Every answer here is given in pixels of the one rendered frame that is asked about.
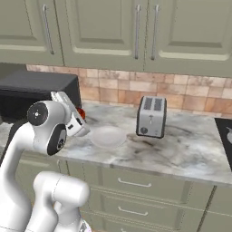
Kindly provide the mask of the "sage green drawer front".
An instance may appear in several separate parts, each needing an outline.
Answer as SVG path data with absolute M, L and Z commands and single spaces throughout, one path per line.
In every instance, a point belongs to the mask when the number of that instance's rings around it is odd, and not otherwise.
M 198 232 L 198 224 L 185 223 L 181 229 L 171 229 L 143 222 L 82 212 L 82 217 L 95 230 L 103 232 Z
M 190 182 L 179 179 L 170 179 L 122 169 L 103 168 L 101 171 L 102 184 L 104 187 L 144 195 L 146 197 L 159 198 L 165 201 L 175 202 L 176 204 L 185 203 L 187 201 L 191 188 Z M 151 183 L 152 186 L 150 188 L 142 188 L 121 184 L 118 182 L 117 178 L 145 185 Z
M 118 206 L 141 213 L 149 212 L 149 214 L 144 217 L 121 212 L 118 210 Z M 203 215 L 202 209 L 183 208 L 169 203 L 131 197 L 99 189 L 92 190 L 90 208 L 93 211 L 107 215 L 171 229 L 181 229 L 188 222 L 196 225 Z

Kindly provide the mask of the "sage green cupboard door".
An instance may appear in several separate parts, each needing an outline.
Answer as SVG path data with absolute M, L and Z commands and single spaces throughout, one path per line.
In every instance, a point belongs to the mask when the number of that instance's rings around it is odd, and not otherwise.
M 155 5 L 159 15 L 152 61 Z M 149 0 L 145 70 L 232 77 L 232 0 Z
M 54 55 L 47 43 L 43 5 Z M 63 66 L 54 0 L 0 0 L 0 63 Z
M 141 72 L 147 0 L 55 0 L 68 67 Z M 136 5 L 140 5 L 139 59 L 134 58 Z

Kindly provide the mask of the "silver toaster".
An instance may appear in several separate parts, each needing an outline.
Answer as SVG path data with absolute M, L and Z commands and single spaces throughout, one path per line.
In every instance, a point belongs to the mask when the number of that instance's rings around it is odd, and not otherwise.
M 162 139 L 166 118 L 167 100 L 164 97 L 143 96 L 137 111 L 136 134 Z

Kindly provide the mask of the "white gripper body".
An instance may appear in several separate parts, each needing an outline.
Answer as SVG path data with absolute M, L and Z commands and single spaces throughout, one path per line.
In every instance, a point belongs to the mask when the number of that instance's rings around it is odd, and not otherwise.
M 51 97 L 53 101 L 59 102 L 65 108 L 68 118 L 71 118 L 72 116 L 78 118 L 80 116 L 79 112 L 65 92 L 51 92 Z

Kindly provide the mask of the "sage green base cabinet door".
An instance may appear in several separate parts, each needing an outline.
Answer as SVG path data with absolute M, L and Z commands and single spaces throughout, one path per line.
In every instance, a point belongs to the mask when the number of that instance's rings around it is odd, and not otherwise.
M 57 161 L 52 157 L 24 152 L 19 161 L 15 177 L 26 196 L 30 199 L 31 204 L 35 200 L 34 179 L 41 171 L 60 172 L 60 169 Z

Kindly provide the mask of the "black microwave oven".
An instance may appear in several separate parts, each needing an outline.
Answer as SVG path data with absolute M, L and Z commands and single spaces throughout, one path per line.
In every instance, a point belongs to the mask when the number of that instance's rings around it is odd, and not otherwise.
M 32 104 L 52 99 L 51 92 L 65 92 L 76 107 L 82 107 L 76 74 L 31 71 L 8 74 L 0 80 L 0 118 L 7 123 L 25 119 Z

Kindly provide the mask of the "red round fruit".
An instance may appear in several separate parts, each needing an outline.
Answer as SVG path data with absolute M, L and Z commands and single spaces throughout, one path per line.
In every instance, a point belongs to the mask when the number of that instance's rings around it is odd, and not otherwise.
M 82 108 L 76 108 L 82 118 L 85 120 L 85 111 Z

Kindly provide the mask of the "black hob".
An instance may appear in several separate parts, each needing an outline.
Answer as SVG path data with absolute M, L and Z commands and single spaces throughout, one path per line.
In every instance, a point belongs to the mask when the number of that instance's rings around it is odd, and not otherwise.
M 232 171 L 232 119 L 215 118 L 215 123 Z

